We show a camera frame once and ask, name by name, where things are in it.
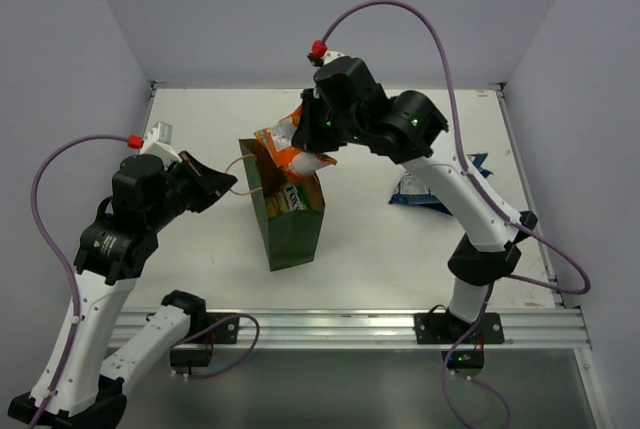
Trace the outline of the orange snack packet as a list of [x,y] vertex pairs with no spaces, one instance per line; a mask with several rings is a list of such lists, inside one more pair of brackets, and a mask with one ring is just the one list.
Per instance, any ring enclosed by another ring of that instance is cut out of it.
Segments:
[[291,181],[302,181],[317,171],[335,166],[338,161],[321,153],[309,153],[293,145],[293,136],[299,128],[302,106],[280,119],[275,125],[254,132],[257,141],[268,151],[277,168]]

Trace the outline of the green paper bag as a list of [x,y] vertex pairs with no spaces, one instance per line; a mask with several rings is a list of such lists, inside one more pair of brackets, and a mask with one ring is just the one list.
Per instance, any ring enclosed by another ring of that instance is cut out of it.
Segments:
[[[248,189],[272,272],[307,264],[315,259],[325,214],[325,199],[319,178],[314,175],[292,182],[276,167],[268,151],[255,139],[238,141]],[[277,194],[291,183],[301,187],[309,208],[281,213]]]

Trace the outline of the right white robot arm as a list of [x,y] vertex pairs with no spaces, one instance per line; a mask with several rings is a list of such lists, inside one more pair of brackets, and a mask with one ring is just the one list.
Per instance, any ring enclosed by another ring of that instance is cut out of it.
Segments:
[[518,224],[533,227],[536,217],[506,203],[457,153],[446,117],[426,95],[407,90],[387,96],[359,58],[338,55],[313,64],[314,86],[302,93],[293,145],[308,153],[366,146],[425,183],[464,230],[447,263],[455,277],[448,311],[473,323],[490,285],[510,275],[520,259],[517,245],[526,236]]

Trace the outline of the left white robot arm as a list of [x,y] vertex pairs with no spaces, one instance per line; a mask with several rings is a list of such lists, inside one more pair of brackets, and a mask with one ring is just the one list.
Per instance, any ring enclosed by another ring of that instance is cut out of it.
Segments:
[[112,194],[81,234],[76,284],[58,340],[36,385],[12,399],[9,417],[34,427],[113,428],[127,395],[155,361],[207,321],[204,299],[174,290],[151,321],[105,355],[124,303],[158,248],[158,234],[186,211],[201,213],[236,184],[182,151],[169,165],[156,155],[126,158]]

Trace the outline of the green white snack bar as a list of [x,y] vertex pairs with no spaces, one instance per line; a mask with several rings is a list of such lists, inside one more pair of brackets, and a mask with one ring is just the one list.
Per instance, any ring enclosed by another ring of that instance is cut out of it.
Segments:
[[304,211],[309,208],[303,189],[291,183],[281,187],[277,194],[277,201],[281,213]]

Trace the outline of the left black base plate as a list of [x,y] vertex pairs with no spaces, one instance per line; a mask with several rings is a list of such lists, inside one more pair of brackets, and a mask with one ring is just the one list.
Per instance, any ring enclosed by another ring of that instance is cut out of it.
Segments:
[[[230,316],[230,313],[209,313],[204,311],[195,316],[186,336],[190,337],[217,323],[219,320]],[[195,349],[172,348],[169,353],[169,362],[176,371],[192,372],[193,369],[205,368],[213,357],[216,345],[233,345],[237,341],[239,319],[231,318],[229,321],[218,325],[207,334],[201,335],[191,341]]]

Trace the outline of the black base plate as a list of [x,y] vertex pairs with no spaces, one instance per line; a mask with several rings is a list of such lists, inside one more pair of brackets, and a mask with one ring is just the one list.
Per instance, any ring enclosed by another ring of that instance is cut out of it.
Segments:
[[482,315],[470,333],[472,324],[457,319],[442,304],[416,313],[413,324],[416,342],[445,346],[441,354],[446,368],[465,377],[479,375],[485,365],[486,349],[506,341],[500,315],[495,312]]
[[[217,323],[219,320],[230,316],[230,313],[209,313],[204,311],[195,316],[186,336],[190,337]],[[231,318],[229,321],[218,325],[207,334],[201,335],[191,341],[195,349],[172,348],[169,353],[169,362],[176,371],[192,372],[193,369],[205,368],[213,357],[216,345],[233,345],[237,341],[239,319]]]

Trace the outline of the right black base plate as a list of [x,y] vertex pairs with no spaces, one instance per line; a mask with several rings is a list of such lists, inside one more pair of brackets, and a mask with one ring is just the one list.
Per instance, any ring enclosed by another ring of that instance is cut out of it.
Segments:
[[482,315],[470,333],[472,324],[457,319],[442,304],[416,313],[413,324],[416,342],[445,346],[441,354],[446,368],[465,377],[479,375],[485,365],[486,349],[506,341],[500,315],[495,312]]

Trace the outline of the aluminium mounting rail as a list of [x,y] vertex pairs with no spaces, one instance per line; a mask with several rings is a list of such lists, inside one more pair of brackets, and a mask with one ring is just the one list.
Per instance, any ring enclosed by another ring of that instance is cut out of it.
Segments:
[[[426,333],[424,310],[251,310],[264,350],[444,350],[453,337]],[[579,310],[500,310],[484,316],[467,349],[587,349]]]

